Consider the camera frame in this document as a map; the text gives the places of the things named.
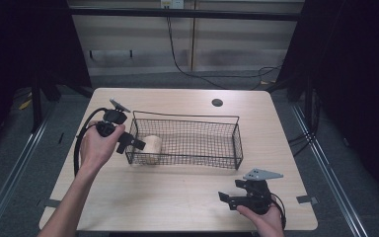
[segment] human hand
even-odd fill
[[[96,121],[89,122],[89,128],[81,143],[81,170],[83,168],[98,172],[113,155],[118,138],[124,133],[125,126],[118,125],[107,137],[102,137],[95,128]]]
[[[261,237],[284,236],[281,213],[274,203],[270,205],[269,211],[263,215],[258,215],[243,205],[238,205],[237,210],[255,224]]]

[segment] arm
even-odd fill
[[[284,236],[281,224],[281,215],[275,204],[272,204],[269,211],[263,215],[258,215],[242,205],[238,205],[237,210],[255,224],[261,237]]]
[[[124,129],[124,125],[118,125],[108,137],[101,137],[94,126],[88,129],[81,143],[81,169],[38,236],[75,236],[91,186],[101,168],[113,155],[116,142]]]

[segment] forearm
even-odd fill
[[[97,172],[82,167],[59,207],[39,236],[75,236],[86,199]]]

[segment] basket handle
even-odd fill
[[[191,117],[191,118],[234,118],[236,119],[236,124],[239,123],[238,116],[194,116],[194,115],[171,115],[171,114],[161,114],[153,112],[142,112],[142,111],[133,111],[133,118],[136,119],[136,114],[146,114],[146,115],[155,115],[155,116],[166,116],[166,117]]]

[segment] wire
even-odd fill
[[[310,131],[307,131],[301,135],[298,135],[297,137],[293,138],[293,139],[290,139],[288,140],[288,143],[293,143],[294,141],[298,141],[298,140],[301,140],[300,142],[297,142],[297,143],[294,143],[294,144],[290,144],[291,147],[293,146],[296,146],[298,144],[301,144],[303,143],[304,138],[307,139],[307,143],[304,144],[298,151],[296,151],[294,154],[293,154],[293,157],[297,156],[298,154],[300,154],[314,139],[316,139],[316,134],[318,132],[318,128],[319,128],[319,120],[320,120],[320,109],[321,109],[321,103],[320,103],[320,100],[319,100],[319,97],[317,96],[317,93],[314,92],[314,117],[313,117],[313,121],[312,121],[312,128],[310,129]]]
[[[281,203],[281,206],[278,204],[278,202],[276,202],[276,200],[273,200],[271,199],[272,203],[275,204],[276,208],[278,208],[279,212],[281,213],[281,224],[282,224],[282,229],[285,229],[285,224],[287,222],[287,219],[285,217],[285,206],[284,206],[284,202],[282,202],[281,198],[279,198],[279,196],[277,196],[276,194],[273,194],[271,193],[274,197],[276,197],[279,202]]]
[[[174,63],[175,63],[175,66],[177,67],[177,69],[183,73],[184,75],[187,75],[189,77],[192,77],[192,78],[198,78],[198,79],[201,79],[215,87],[218,87],[220,89],[223,89],[223,90],[230,90],[229,88],[226,88],[226,87],[223,87],[221,85],[218,85],[210,80],[208,80],[207,78],[216,78],[216,77],[222,77],[222,78],[255,78],[255,77],[260,77],[260,82],[255,86],[253,87],[252,89],[250,89],[251,91],[257,89],[261,83],[262,83],[262,76],[264,75],[267,75],[268,73],[272,72],[273,70],[276,70],[276,69],[281,69],[281,66],[282,65],[278,65],[278,66],[275,66],[275,67],[263,67],[261,68],[259,71],[258,71],[258,74],[257,75],[252,75],[252,76],[228,76],[228,75],[217,75],[217,76],[198,76],[198,75],[193,75],[193,74],[189,74],[189,73],[186,73],[184,72],[180,66],[178,65],[177,63],[177,59],[176,59],[176,56],[175,56],[175,48],[174,48],[174,41],[173,41],[173,37],[172,37],[172,24],[171,24],[171,18],[170,17],[167,17],[167,23],[168,23],[168,33],[169,33],[169,41],[170,41],[170,44],[171,44],[171,52],[172,52],[172,57],[174,58]],[[262,70],[265,70],[265,69],[270,69],[270,71],[268,72],[265,72],[263,74],[261,74],[261,71]]]
[[[84,122],[82,128],[81,128],[81,131],[79,132],[79,134],[76,136],[76,143],[75,143],[75,149],[73,151],[73,172],[76,176],[76,174],[78,173],[79,171],[79,151],[80,151],[80,148],[81,148],[81,143],[82,143],[82,139],[84,138],[84,135],[85,135],[85,132],[88,130],[88,123],[91,121],[91,119],[94,117],[94,115],[100,111],[103,111],[103,112],[106,112],[107,109],[106,108],[99,108],[99,109],[96,109],[94,112],[92,112],[88,118],[86,119],[86,121]]]

